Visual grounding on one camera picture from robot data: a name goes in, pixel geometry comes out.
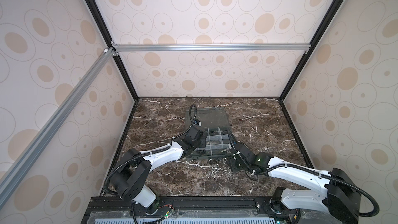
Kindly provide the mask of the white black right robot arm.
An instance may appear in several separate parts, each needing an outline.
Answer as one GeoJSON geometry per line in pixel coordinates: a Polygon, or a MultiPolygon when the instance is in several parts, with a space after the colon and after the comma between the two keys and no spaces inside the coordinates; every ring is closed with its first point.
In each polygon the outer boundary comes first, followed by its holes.
{"type": "Polygon", "coordinates": [[[256,155],[244,143],[236,141],[229,148],[233,168],[305,187],[298,191],[279,187],[270,200],[272,211],[277,214],[284,209],[310,209],[327,212],[344,224],[357,224],[361,217],[374,217],[380,212],[377,201],[357,187],[343,170],[316,170],[265,152],[256,155]]]}

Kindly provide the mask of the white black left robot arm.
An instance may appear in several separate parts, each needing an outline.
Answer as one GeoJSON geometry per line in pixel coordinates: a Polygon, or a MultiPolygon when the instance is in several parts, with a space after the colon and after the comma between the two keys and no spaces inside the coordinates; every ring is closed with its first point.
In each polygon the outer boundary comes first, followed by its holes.
{"type": "Polygon", "coordinates": [[[104,181],[104,191],[145,208],[153,206],[157,196],[145,185],[149,173],[192,154],[206,137],[205,129],[194,124],[182,135],[173,137],[165,146],[141,152],[129,150],[108,173],[104,181]]]}

